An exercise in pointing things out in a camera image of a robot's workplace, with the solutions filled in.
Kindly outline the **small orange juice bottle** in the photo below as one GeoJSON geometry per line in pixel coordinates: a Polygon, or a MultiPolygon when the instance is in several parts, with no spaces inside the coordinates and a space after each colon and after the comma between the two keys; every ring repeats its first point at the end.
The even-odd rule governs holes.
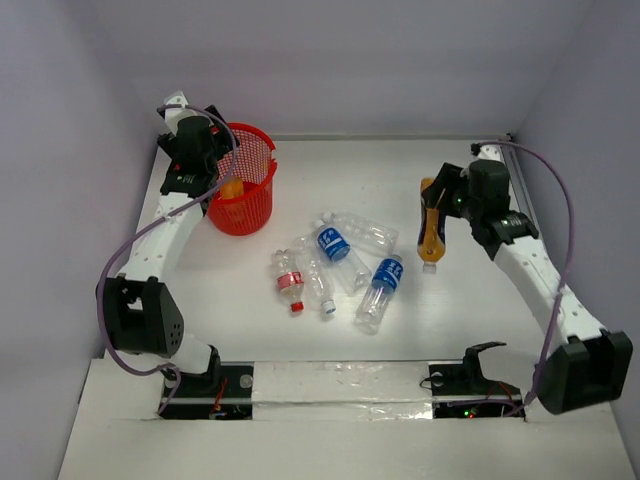
{"type": "Polygon", "coordinates": [[[232,176],[226,183],[224,183],[220,190],[219,195],[222,200],[233,200],[242,197],[245,193],[244,182],[241,178],[232,176]]]}

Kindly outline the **aluminium rail right edge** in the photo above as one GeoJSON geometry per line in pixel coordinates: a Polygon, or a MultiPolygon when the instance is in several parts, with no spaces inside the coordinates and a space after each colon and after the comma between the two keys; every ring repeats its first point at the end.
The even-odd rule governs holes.
{"type": "Polygon", "coordinates": [[[529,195],[529,191],[525,182],[524,174],[521,168],[521,158],[518,150],[510,146],[500,147],[501,156],[509,171],[511,178],[511,189],[515,197],[518,209],[525,213],[533,222],[534,226],[540,231],[540,225],[534,211],[534,207],[529,195]]]}

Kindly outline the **red label clear bottle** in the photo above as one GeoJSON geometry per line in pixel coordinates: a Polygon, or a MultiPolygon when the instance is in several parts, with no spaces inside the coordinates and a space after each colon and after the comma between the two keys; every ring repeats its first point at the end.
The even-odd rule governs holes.
{"type": "Polygon", "coordinates": [[[272,268],[279,295],[288,303],[292,314],[300,314],[304,310],[304,280],[294,253],[289,249],[277,250],[272,255],[272,268]]]}

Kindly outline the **blue label bottle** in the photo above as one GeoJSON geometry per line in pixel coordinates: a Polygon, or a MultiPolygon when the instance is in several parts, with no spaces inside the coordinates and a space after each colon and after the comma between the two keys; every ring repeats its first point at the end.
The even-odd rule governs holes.
{"type": "Polygon", "coordinates": [[[370,335],[378,332],[403,273],[403,260],[397,254],[387,256],[379,263],[356,310],[354,324],[360,331],[370,335]]]}
{"type": "Polygon", "coordinates": [[[342,233],[323,220],[313,222],[313,240],[348,295],[366,287],[372,272],[342,233]]]}

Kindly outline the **blue label bottle middle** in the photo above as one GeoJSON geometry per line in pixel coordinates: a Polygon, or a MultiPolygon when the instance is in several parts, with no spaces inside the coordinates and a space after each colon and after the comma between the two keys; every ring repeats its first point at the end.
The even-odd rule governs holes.
{"type": "Polygon", "coordinates": [[[348,295],[366,287],[372,272],[342,233],[323,220],[313,222],[313,240],[348,295]]]}

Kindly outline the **red plastic mesh basket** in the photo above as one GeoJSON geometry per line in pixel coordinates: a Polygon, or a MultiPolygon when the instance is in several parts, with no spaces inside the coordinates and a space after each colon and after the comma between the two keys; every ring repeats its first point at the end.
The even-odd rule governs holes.
{"type": "Polygon", "coordinates": [[[229,126],[239,142],[237,160],[230,170],[233,154],[229,152],[218,163],[218,168],[222,177],[229,170],[232,172],[233,186],[242,182],[242,194],[231,198],[230,188],[221,188],[211,200],[207,216],[221,232],[246,236],[261,229],[271,217],[276,147],[257,127],[237,122],[229,126]]]}

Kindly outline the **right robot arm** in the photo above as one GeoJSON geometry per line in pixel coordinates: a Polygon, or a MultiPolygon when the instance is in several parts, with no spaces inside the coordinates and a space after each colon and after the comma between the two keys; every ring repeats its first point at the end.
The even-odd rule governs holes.
{"type": "Polygon", "coordinates": [[[501,145],[474,143],[468,166],[444,163],[435,177],[422,179],[417,252],[425,266],[437,264],[446,251],[447,218],[466,220],[472,238],[516,287],[544,332],[532,385],[510,415],[520,415],[534,401],[554,415],[615,401],[623,392],[632,341],[607,329],[569,288],[575,242],[568,242],[564,265],[556,268],[533,220],[512,209],[508,168],[489,155],[501,145]]]}

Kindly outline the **clear unlabelled bottle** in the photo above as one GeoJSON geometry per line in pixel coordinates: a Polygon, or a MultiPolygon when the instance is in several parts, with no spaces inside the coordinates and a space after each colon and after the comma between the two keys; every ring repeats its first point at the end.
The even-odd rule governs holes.
{"type": "Polygon", "coordinates": [[[395,251],[399,232],[349,212],[323,212],[321,219],[335,227],[353,246],[372,255],[386,256],[395,251]]]}

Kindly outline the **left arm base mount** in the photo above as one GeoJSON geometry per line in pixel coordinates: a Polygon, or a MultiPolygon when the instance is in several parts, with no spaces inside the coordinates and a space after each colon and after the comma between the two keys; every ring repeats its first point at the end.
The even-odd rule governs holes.
{"type": "Polygon", "coordinates": [[[216,385],[184,375],[177,392],[160,413],[167,420],[251,420],[253,363],[221,364],[216,385]]]}

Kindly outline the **tall orange drink bottle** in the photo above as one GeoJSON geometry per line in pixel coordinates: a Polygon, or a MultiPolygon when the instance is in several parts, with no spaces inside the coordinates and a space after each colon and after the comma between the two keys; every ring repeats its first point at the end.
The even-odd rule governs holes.
{"type": "Polygon", "coordinates": [[[424,194],[433,182],[433,178],[427,177],[421,180],[420,185],[421,228],[417,241],[417,253],[423,262],[423,272],[427,274],[436,273],[437,264],[446,253],[440,212],[435,208],[428,208],[424,199],[424,194]]]}

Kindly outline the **clear bottle white cap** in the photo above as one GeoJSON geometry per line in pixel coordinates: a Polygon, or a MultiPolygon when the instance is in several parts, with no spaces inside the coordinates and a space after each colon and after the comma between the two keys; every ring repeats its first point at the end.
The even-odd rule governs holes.
{"type": "Polygon", "coordinates": [[[295,238],[291,247],[301,270],[309,299],[323,316],[333,315],[336,311],[334,285],[318,248],[310,236],[295,238]]]}

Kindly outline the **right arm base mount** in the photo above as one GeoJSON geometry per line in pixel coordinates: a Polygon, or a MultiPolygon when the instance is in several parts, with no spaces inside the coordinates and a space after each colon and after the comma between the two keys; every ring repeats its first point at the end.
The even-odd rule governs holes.
{"type": "Polygon", "coordinates": [[[460,360],[430,363],[419,386],[432,395],[434,419],[524,418],[519,388],[484,376],[480,354],[504,347],[504,342],[485,342],[468,347],[460,360]]]}

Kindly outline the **blue label bottle right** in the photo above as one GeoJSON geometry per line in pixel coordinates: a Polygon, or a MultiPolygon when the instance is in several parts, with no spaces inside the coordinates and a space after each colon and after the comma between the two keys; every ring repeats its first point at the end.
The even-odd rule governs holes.
{"type": "Polygon", "coordinates": [[[387,256],[379,263],[356,310],[354,324],[360,331],[370,335],[378,332],[403,273],[403,260],[397,254],[387,256]]]}

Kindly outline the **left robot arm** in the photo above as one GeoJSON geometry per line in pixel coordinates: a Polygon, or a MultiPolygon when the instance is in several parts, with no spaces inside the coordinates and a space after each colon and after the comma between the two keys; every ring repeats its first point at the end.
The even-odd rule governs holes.
{"type": "Polygon", "coordinates": [[[186,333],[168,280],[212,198],[229,180],[219,164],[237,160],[239,141],[214,106],[199,109],[175,95],[158,112],[169,129],[158,146],[170,165],[152,223],[124,246],[129,260],[116,274],[110,265],[101,274],[98,321],[112,356],[154,356],[160,369],[187,374],[195,392],[209,395],[221,383],[217,351],[186,333]]]}

